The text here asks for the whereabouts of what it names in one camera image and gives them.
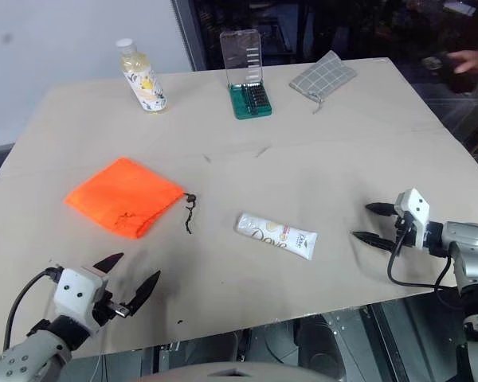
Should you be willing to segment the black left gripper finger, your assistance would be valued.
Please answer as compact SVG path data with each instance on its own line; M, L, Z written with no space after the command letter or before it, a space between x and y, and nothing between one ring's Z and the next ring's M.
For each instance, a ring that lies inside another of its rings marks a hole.
M146 300L149 299L159 280L160 275L161 271L156 271L137 288L134 298L127 304L130 316L133 316L146 302Z
M113 267L123 258L123 256L123 252L115 253L95 263L92 267L100 272L108 274L113 269Z

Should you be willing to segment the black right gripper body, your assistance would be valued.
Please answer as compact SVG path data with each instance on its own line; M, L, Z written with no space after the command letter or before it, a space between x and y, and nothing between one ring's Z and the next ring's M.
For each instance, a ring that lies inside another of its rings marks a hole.
M396 216L396 235L391 247L394 248L398 243L408 248L414 247L416 242L416 228L413 223L413 216L409 212L404 212L402 216L395 211L393 211L392 214Z

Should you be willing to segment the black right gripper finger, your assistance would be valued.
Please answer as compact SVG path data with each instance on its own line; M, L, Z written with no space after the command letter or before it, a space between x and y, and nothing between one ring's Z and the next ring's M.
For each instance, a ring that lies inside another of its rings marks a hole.
M351 234L363 243L381 250L393 250L395 247L394 241L383 239L380 235L373 232L354 231Z
M379 216L393 216L396 214L394 204L384 202L373 202L365 205L365 208Z

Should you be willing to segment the bystander hand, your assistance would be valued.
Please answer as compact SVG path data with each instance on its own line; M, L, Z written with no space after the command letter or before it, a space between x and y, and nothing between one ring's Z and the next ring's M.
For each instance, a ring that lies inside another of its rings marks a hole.
M447 56L457 62L454 68L456 74L478 72L478 50L462 50L448 53Z

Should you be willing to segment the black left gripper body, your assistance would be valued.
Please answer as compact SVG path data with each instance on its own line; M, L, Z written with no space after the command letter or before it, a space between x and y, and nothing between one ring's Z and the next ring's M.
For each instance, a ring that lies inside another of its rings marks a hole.
M112 293L108 290L103 292L100 300L92 308L92 317L100 327L105 326L116 316L126 318L130 314L131 311L127 306L112 301Z

